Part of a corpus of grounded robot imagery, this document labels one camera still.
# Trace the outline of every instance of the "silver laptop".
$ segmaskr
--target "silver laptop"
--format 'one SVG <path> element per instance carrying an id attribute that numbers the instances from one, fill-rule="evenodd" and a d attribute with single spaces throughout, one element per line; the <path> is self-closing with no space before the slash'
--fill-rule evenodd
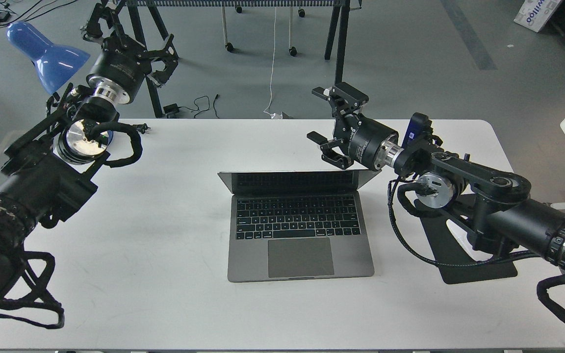
<path id="1" fill-rule="evenodd" d="M 228 280 L 370 277 L 357 189 L 379 172 L 220 172 L 233 193 Z"/>

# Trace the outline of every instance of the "silver joint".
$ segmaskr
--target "silver joint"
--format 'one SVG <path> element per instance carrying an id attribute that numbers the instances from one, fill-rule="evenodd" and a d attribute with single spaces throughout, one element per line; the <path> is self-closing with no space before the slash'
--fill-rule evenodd
<path id="1" fill-rule="evenodd" d="M 86 134 L 84 133 L 83 121 L 84 120 L 78 120 L 71 125 L 69 130 L 67 130 L 65 139 L 67 140 L 69 148 L 73 150 L 77 156 L 93 158 L 102 154 L 108 145 L 103 145 L 95 140 L 87 139 Z M 108 132 L 104 131 L 101 135 L 104 135 L 107 138 Z"/>
<path id="2" fill-rule="evenodd" d="M 379 151 L 376 153 L 374 167 L 377 169 L 381 169 L 384 166 L 394 168 L 394 163 L 402 151 L 403 148 L 392 142 L 391 137 L 385 139 L 381 142 Z"/>
<path id="3" fill-rule="evenodd" d="M 416 183 L 435 191 L 430 195 L 417 195 L 418 200 L 430 208 L 442 208 L 455 197 L 455 186 L 453 183 L 443 176 L 433 173 L 426 173 L 420 176 Z"/>
<path id="4" fill-rule="evenodd" d="M 88 79 L 88 85 L 95 87 L 93 97 L 103 98 L 115 107 L 117 104 L 130 103 L 130 95 L 118 83 L 108 78 L 92 76 Z"/>

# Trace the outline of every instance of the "lamp shade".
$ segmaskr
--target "lamp shade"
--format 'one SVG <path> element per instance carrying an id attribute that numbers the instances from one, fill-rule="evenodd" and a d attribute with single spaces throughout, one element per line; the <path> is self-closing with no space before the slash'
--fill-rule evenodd
<path id="1" fill-rule="evenodd" d="M 27 22 L 9 25 L 7 37 L 12 45 L 34 62 L 38 79 L 49 94 L 67 83 L 90 56 L 77 48 L 52 43 Z"/>

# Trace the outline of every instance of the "floor stripe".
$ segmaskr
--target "floor stripe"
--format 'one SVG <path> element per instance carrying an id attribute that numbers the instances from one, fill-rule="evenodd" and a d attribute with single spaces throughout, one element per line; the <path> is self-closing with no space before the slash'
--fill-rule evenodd
<path id="1" fill-rule="evenodd" d="M 463 43 L 466 45 L 470 55 L 477 63 L 479 70 L 496 70 L 496 65 L 491 56 L 485 49 L 483 43 L 477 36 L 477 32 L 470 26 L 468 19 L 463 14 L 462 9 L 457 5 L 456 0 L 440 0 L 446 10 L 448 17 L 459 32 Z"/>

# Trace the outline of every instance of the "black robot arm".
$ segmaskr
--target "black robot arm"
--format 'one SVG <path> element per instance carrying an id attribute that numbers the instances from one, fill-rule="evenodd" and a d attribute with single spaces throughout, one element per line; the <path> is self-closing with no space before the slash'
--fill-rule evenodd
<path id="1" fill-rule="evenodd" d="M 17 139 L 7 150 L 9 160 L 2 167 L 7 180 L 0 186 L 0 309 L 38 308 L 54 311 L 56 324 L 42 324 L 23 317 L 0 312 L 0 318 L 21 320 L 45 328 L 64 324 L 61 304 L 47 290 L 54 271 L 53 255 L 26 251 L 25 238 L 40 223 L 52 228 L 74 215 L 96 192 L 91 181 L 102 165 L 123 167 L 135 163 L 143 152 L 141 136 L 146 124 L 127 125 L 119 122 L 117 105 L 135 98 L 145 76 L 158 85 L 167 82 L 178 64 L 178 56 L 168 36 L 161 50 L 147 51 L 123 33 L 119 10 L 101 0 L 85 26 L 85 38 L 94 38 L 102 52 L 87 76 L 88 85 L 67 85 L 62 98 L 54 94 L 47 100 L 45 119 Z M 112 29 L 107 38 L 99 26 L 106 20 Z M 152 63 L 163 61 L 162 71 L 152 72 Z M 108 160 L 106 151 L 114 132 L 130 137 L 132 156 Z M 70 164 L 91 163 L 85 172 L 77 172 Z M 30 260 L 45 262 L 38 275 Z M 30 291 L 20 299 L 7 299 L 7 293 L 20 280 Z"/>
<path id="2" fill-rule="evenodd" d="M 489 260 L 467 266 L 537 255 L 565 273 L 565 213 L 530 199 L 531 184 L 527 179 L 472 163 L 468 154 L 460 158 L 445 151 L 424 114 L 412 116 L 405 138 L 398 145 L 395 130 L 361 114 L 367 96 L 345 82 L 327 90 L 318 87 L 313 93 L 328 100 L 335 118 L 334 139 L 328 140 L 315 131 L 307 135 L 320 145 L 323 160 L 342 169 L 354 161 L 371 170 L 387 166 L 398 174 L 389 188 L 392 224 L 395 225 L 392 200 L 396 192 L 410 214 L 448 217 L 466 230 L 473 250 L 493 255 Z M 339 148 L 342 154 L 333 151 L 334 148 Z M 458 199 L 468 185 L 475 194 L 473 203 Z M 415 192 L 424 209 L 414 206 L 406 197 L 407 192 Z M 423 261 L 435 266 L 464 266 L 421 257 L 404 242 L 396 227 L 394 230 L 401 243 Z M 529 251 L 512 252 L 518 246 Z M 559 284 L 565 284 L 565 274 L 541 281 L 537 293 L 538 299 L 565 323 L 565 309 L 547 293 Z"/>

